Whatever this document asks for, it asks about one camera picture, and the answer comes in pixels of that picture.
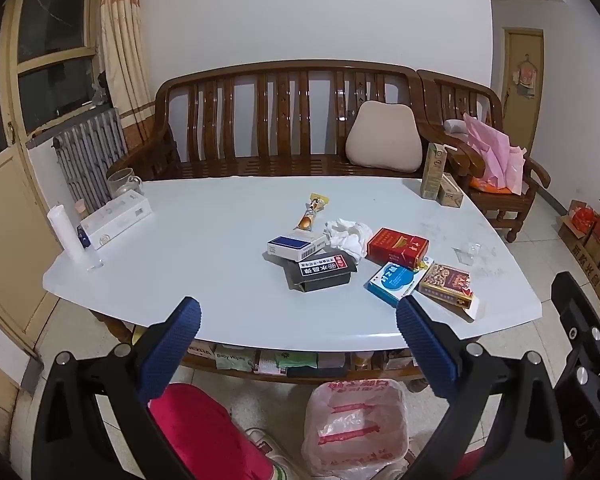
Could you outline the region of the brown patterned cigarette box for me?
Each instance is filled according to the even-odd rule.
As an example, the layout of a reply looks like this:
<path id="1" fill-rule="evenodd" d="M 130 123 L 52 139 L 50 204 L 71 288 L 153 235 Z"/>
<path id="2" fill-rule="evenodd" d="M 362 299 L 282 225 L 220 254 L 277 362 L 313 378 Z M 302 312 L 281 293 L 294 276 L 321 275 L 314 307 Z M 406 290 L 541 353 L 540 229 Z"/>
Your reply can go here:
<path id="1" fill-rule="evenodd" d="M 418 291 L 444 304 L 468 310 L 474 301 L 470 274 L 446 264 L 433 263 L 419 281 Z"/>

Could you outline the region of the white tissue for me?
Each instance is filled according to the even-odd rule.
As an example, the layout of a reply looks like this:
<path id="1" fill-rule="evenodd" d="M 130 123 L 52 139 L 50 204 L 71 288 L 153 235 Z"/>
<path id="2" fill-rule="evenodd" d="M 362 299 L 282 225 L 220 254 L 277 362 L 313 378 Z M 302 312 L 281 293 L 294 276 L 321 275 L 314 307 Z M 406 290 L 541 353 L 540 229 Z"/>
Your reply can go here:
<path id="1" fill-rule="evenodd" d="M 346 252 L 355 262 L 366 257 L 367 244 L 374 235 L 366 224 L 343 219 L 327 221 L 324 234 L 330 248 Z"/>

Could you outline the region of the blue white medicine box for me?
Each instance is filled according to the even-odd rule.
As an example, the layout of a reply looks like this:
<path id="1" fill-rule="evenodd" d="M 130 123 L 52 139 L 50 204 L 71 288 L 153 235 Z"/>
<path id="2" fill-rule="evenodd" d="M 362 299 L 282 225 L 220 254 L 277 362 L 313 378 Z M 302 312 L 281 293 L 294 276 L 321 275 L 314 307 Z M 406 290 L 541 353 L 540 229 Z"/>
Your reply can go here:
<path id="1" fill-rule="evenodd" d="M 268 254 L 285 260 L 300 262 L 324 249 L 326 243 L 325 234 L 295 229 L 290 234 L 269 240 Z"/>

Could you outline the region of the small clear plastic scrap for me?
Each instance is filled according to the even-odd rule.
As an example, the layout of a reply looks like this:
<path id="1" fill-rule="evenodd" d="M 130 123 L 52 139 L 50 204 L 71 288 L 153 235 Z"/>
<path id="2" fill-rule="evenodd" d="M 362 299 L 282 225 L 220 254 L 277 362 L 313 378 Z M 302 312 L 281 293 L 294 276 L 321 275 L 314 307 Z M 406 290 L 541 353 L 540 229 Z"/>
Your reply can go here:
<path id="1" fill-rule="evenodd" d="M 466 243 L 455 247 L 454 252 L 459 263 L 464 266 L 472 266 L 480 254 L 481 245 L 479 243 Z"/>

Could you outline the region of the beige curtain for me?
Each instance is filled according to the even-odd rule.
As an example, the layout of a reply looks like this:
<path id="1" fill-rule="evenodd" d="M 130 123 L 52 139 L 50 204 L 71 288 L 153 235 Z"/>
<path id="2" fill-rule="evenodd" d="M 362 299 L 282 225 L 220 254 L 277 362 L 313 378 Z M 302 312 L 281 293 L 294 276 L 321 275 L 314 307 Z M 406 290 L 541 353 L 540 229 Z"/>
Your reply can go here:
<path id="1" fill-rule="evenodd" d="M 118 113 L 126 147 L 145 144 L 154 126 L 140 0 L 90 0 L 99 87 Z"/>

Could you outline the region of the small beige carton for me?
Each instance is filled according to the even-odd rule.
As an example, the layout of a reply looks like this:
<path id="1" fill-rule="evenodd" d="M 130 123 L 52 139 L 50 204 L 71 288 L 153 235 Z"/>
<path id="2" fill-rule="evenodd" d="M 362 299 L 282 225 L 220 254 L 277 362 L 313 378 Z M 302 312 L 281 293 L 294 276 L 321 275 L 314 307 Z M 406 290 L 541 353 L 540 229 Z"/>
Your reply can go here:
<path id="1" fill-rule="evenodd" d="M 463 203 L 464 193 L 453 177 L 445 172 L 442 174 L 438 189 L 437 202 L 441 206 L 460 208 Z"/>

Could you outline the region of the yellow snack wrapper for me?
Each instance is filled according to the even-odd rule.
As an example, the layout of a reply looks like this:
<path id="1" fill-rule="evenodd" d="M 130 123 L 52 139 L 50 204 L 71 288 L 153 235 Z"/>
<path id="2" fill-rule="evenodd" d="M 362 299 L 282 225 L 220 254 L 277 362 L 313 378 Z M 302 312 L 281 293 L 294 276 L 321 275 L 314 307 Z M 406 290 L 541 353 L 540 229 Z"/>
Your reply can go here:
<path id="1" fill-rule="evenodd" d="M 306 210 L 304 211 L 297 228 L 302 231 L 311 231 L 315 217 L 325 208 L 328 203 L 328 197 L 321 194 L 312 193 L 309 201 L 306 203 Z"/>

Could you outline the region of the light blue medicine box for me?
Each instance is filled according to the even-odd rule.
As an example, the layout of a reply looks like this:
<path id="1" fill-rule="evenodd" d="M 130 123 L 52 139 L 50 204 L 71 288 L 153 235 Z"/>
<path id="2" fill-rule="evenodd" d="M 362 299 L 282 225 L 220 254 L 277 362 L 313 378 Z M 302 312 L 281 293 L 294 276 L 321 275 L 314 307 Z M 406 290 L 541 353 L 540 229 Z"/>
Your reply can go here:
<path id="1" fill-rule="evenodd" d="M 366 289 L 391 307 L 396 308 L 399 302 L 417 288 L 420 280 L 426 275 L 434 263 L 425 257 L 416 270 L 387 262 L 366 284 Z"/>

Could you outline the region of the tall green carton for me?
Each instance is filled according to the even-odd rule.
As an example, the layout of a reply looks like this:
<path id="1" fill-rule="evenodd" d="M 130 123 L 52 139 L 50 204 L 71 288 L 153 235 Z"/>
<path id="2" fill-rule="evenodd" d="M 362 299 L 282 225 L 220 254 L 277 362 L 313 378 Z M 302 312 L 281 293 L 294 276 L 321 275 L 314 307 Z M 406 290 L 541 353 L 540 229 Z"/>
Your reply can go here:
<path id="1" fill-rule="evenodd" d="M 443 144 L 432 142 L 428 144 L 424 170 L 422 170 L 422 183 L 420 184 L 420 197 L 424 200 L 437 198 L 447 154 Z"/>

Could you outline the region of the long wooden bench sofa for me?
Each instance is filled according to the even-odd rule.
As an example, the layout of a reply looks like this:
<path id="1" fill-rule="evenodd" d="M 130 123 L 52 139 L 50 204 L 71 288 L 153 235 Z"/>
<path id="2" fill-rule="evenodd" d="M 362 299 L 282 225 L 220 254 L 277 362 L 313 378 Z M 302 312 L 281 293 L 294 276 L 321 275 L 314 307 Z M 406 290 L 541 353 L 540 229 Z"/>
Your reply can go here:
<path id="1" fill-rule="evenodd" d="M 313 76 L 324 76 L 330 83 L 326 104 L 335 129 L 332 154 L 312 150 Z M 131 168 L 147 181 L 390 177 L 390 169 L 354 166 L 344 151 L 358 111 L 367 101 L 385 101 L 389 82 L 398 82 L 405 90 L 400 101 L 414 113 L 420 145 L 432 142 L 422 81 L 408 67 L 364 61 L 268 61 L 203 70 L 164 82 L 156 94 L 150 136 L 108 171 Z"/>

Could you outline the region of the white-top wooden coffee table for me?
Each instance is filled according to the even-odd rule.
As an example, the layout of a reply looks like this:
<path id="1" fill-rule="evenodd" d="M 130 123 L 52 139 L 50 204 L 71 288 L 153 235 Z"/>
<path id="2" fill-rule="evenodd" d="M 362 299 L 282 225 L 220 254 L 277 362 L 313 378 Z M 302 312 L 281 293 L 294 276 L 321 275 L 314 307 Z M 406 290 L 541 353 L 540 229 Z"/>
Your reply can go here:
<path id="1" fill-rule="evenodd" d="M 414 180 L 230 177 L 149 182 L 150 211 L 87 259 L 60 255 L 44 273 L 55 296 L 121 322 L 151 326 L 185 298 L 198 338 L 220 346 L 319 353 L 398 350 L 394 305 L 418 298 L 423 266 L 391 270 L 331 248 L 327 222 L 427 242 L 429 262 L 461 270 L 468 312 L 420 297 L 434 321 L 475 340 L 537 320 L 541 303 L 501 237 L 470 200 L 445 207 Z"/>

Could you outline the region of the pale green wipes pack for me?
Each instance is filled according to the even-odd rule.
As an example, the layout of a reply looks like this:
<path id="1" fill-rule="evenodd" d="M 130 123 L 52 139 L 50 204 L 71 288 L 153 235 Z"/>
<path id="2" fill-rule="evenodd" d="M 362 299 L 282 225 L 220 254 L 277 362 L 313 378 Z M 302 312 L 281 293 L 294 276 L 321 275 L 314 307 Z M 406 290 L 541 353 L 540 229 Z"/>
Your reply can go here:
<path id="1" fill-rule="evenodd" d="M 256 368 L 256 349 L 217 344 L 214 348 L 215 366 L 218 370 L 237 370 L 252 373 Z"/>

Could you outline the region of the red cigarette box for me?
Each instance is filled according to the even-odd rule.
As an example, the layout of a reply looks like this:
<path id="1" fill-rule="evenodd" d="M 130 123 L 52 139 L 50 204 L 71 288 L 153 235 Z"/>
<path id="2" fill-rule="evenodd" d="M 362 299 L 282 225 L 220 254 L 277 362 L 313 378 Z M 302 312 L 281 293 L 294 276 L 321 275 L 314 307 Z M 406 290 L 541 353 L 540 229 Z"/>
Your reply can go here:
<path id="1" fill-rule="evenodd" d="M 367 243 L 367 258 L 378 264 L 393 262 L 415 270 L 426 256 L 428 247 L 426 238 L 381 228 Z"/>

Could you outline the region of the white sneaker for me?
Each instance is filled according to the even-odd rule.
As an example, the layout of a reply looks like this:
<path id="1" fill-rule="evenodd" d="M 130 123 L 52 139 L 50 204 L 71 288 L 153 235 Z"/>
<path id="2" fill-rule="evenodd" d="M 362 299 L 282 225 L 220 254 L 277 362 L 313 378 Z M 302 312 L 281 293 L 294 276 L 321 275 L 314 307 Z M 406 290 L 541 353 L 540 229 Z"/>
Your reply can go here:
<path id="1" fill-rule="evenodd" d="M 249 428 L 246 436 L 256 448 L 273 464 L 273 479 L 310 480 L 309 474 L 283 450 L 277 441 L 261 428 Z"/>

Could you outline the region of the black warning-label box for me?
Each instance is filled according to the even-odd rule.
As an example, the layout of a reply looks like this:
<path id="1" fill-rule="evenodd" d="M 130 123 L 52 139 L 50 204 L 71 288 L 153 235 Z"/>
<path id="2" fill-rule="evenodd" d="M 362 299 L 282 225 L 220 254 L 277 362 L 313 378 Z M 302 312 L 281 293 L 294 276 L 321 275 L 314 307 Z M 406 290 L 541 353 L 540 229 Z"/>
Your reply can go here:
<path id="1" fill-rule="evenodd" d="M 286 277 L 294 289 L 300 292 L 316 292 L 348 284 L 351 275 L 358 270 L 358 265 L 346 252 L 330 250 L 300 262 L 287 261 L 284 268 Z"/>

